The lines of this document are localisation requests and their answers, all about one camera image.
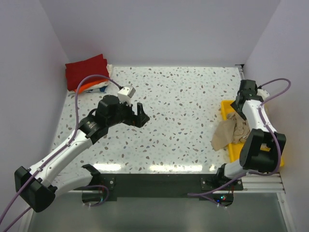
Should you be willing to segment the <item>beige t-shirt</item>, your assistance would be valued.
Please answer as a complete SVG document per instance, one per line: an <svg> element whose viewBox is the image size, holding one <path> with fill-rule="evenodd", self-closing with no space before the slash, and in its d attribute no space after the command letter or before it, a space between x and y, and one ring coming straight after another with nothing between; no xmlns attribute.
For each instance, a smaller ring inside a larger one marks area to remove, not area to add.
<svg viewBox="0 0 309 232"><path fill-rule="evenodd" d="M218 151L229 144L245 143L249 134L248 121L232 112L227 114L226 120L219 123L213 134L211 145L215 151Z"/></svg>

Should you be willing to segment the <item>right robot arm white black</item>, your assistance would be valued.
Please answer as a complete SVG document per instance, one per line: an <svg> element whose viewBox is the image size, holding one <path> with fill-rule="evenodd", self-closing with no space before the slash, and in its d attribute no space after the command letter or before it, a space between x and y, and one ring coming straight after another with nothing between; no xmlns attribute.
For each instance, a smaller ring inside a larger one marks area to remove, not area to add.
<svg viewBox="0 0 309 232"><path fill-rule="evenodd" d="M265 112L265 104L291 87L290 80L284 81L287 87L270 96L254 80L241 80L237 97L231 106L242 119L248 121L250 133L239 159L223 164L214 176L218 190L227 189L247 174L271 176L278 172L286 136L272 126Z"/></svg>

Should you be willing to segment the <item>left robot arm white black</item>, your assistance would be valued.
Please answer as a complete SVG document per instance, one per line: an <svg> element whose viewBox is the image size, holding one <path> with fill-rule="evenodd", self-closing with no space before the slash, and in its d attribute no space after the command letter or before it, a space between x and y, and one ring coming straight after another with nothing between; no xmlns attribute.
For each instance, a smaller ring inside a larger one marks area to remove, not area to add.
<svg viewBox="0 0 309 232"><path fill-rule="evenodd" d="M124 123L141 128L149 120L142 103L137 103L137 111L134 112L130 97L104 96L97 108L79 122L77 128L56 150L30 168L21 166L15 171L16 192L35 212L45 210L59 193L59 189L52 185L53 180L80 153L107 135L110 127Z"/></svg>

